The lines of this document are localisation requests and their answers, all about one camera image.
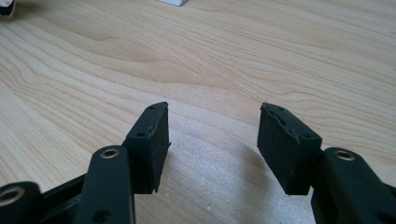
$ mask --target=white object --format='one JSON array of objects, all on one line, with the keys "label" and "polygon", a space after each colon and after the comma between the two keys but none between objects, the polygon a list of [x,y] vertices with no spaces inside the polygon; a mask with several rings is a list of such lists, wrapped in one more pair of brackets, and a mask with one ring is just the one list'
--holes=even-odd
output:
[{"label": "white object", "polygon": [[181,5],[185,4],[189,0],[158,0],[158,1],[181,7]]},{"label": "white object", "polygon": [[0,0],[0,7],[9,7],[11,5],[12,0]]}]

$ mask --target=wood grain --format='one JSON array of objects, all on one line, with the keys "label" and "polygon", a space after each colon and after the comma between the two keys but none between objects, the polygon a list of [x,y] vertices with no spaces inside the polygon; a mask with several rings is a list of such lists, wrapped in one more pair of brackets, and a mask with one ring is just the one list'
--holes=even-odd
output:
[{"label": "wood grain", "polygon": [[313,223],[255,147],[262,102],[396,186],[394,1],[21,0],[0,21],[0,186],[86,172],[148,105],[172,146],[141,223]]}]

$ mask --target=light wooden surface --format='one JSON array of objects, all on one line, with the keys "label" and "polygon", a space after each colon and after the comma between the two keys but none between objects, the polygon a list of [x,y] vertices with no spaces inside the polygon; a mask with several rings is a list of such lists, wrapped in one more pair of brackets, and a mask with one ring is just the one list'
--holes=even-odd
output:
[{"label": "light wooden surface", "polygon": [[0,21],[0,186],[46,191],[169,103],[172,146],[139,223],[313,223],[256,148],[285,106],[396,186],[396,3],[21,0]]}]

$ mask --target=black plastic part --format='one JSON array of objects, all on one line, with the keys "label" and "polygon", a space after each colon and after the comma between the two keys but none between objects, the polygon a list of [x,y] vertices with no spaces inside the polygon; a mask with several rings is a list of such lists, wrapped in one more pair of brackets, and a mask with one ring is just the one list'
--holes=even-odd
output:
[{"label": "black plastic part", "polygon": [[325,150],[312,208],[317,223],[396,223],[396,199],[364,159],[349,150]]},{"label": "black plastic part", "polygon": [[77,211],[84,180],[85,175],[81,175],[43,193],[42,206],[46,212],[40,223],[71,223]]},{"label": "black plastic part", "polygon": [[264,103],[261,110],[260,153],[287,194],[306,195],[321,137],[283,107]]},{"label": "black plastic part", "polygon": [[[113,163],[98,158],[110,148],[105,147],[93,154],[87,175],[43,194],[31,182],[0,188],[0,223],[134,223],[134,193],[152,193],[160,185],[170,146],[167,106],[159,103],[143,112],[128,133],[125,147],[111,147],[120,150]],[[26,190],[23,197],[4,205],[13,196],[9,188],[14,187]]]},{"label": "black plastic part", "polygon": [[131,167],[134,193],[150,194],[154,189],[158,191],[170,146],[168,103],[147,107],[122,145],[134,158]]},{"label": "black plastic part", "polygon": [[97,150],[85,176],[73,223],[135,223],[129,167],[125,147]]},{"label": "black plastic part", "polygon": [[41,192],[33,182],[18,182],[0,188],[0,222],[2,224],[36,223],[42,208]]},{"label": "black plastic part", "polygon": [[14,9],[15,0],[8,7],[0,7],[0,16],[8,17]]}]

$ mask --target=screw hole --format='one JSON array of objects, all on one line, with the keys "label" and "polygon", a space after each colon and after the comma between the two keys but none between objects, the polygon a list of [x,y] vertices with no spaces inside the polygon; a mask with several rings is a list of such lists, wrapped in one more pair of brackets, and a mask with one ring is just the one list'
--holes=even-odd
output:
[{"label": "screw hole", "polygon": [[21,187],[13,187],[6,189],[0,193],[0,206],[5,206],[11,203],[15,203],[19,198],[23,196],[25,189]]},{"label": "screw hole", "polygon": [[119,151],[117,149],[108,149],[100,154],[103,159],[110,159],[119,155]]},{"label": "screw hole", "polygon": [[354,161],[355,160],[355,157],[352,154],[350,154],[349,152],[339,150],[339,151],[335,152],[335,155],[344,161]]},{"label": "screw hole", "polygon": [[304,137],[304,138],[311,138],[312,136],[311,136],[311,134],[309,134],[309,133],[303,133],[303,137]]},{"label": "screw hole", "polygon": [[111,218],[111,212],[108,209],[103,209],[103,210],[99,210],[97,211],[93,217],[92,217],[92,221],[94,223],[105,223],[108,222]]}]

